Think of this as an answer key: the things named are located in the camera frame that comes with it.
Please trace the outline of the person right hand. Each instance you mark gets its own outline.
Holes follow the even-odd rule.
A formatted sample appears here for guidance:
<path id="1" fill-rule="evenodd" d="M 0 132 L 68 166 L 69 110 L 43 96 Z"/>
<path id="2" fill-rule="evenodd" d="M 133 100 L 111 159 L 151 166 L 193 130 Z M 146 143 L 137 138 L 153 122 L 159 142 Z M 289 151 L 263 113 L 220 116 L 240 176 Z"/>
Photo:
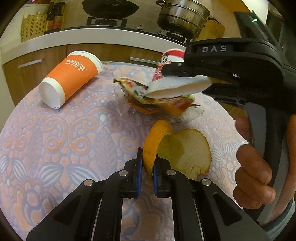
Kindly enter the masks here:
<path id="1" fill-rule="evenodd" d="M 295 195 L 295 115 L 291 115 L 287 124 L 287 147 L 290 166 L 285 185 L 278 202 L 265 225 L 279 217 Z M 268 184 L 272 178 L 272 170 L 258 151 L 250 144 L 242 145 L 236 154 L 241 167 L 235 173 L 237 186 L 233 196 L 237 203 L 247 209 L 258 209 L 270 204 L 276 197 L 276 192 Z"/>

